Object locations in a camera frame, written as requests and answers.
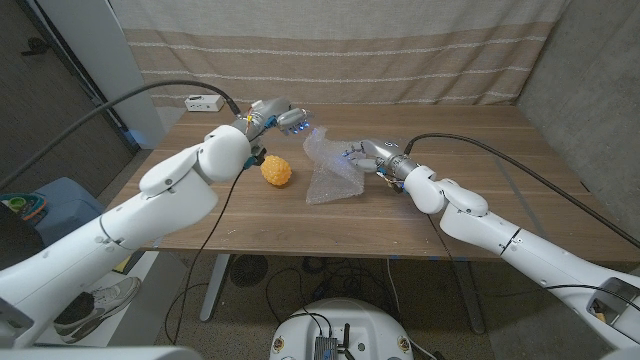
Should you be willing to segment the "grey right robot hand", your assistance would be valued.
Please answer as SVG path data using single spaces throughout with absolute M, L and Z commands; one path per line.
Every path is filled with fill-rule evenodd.
M 379 173 L 396 181 L 404 181 L 419 167 L 397 144 L 377 139 L 350 143 L 342 156 L 358 170 Z

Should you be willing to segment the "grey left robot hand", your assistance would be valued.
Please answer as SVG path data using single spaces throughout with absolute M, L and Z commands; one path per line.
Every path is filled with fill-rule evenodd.
M 298 134 L 309 127 L 312 119 L 312 112 L 295 107 L 280 97 L 254 102 L 247 112 L 237 116 L 232 126 L 240 130 L 252 146 L 256 146 L 269 129 L 278 129 L 285 136 Z

